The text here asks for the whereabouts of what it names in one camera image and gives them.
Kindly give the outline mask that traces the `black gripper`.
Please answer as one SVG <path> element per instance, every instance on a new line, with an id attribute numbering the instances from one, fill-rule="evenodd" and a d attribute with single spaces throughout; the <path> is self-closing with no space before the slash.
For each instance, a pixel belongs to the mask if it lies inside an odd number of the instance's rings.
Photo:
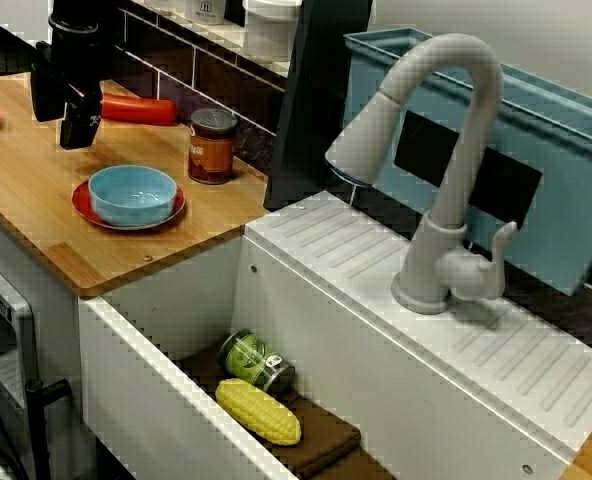
<path id="1" fill-rule="evenodd" d="M 64 149 L 89 147 L 101 120 L 100 37 L 53 34 L 50 61 L 52 66 L 38 61 L 31 64 L 34 115 L 39 122 L 64 117 L 60 128 Z"/>

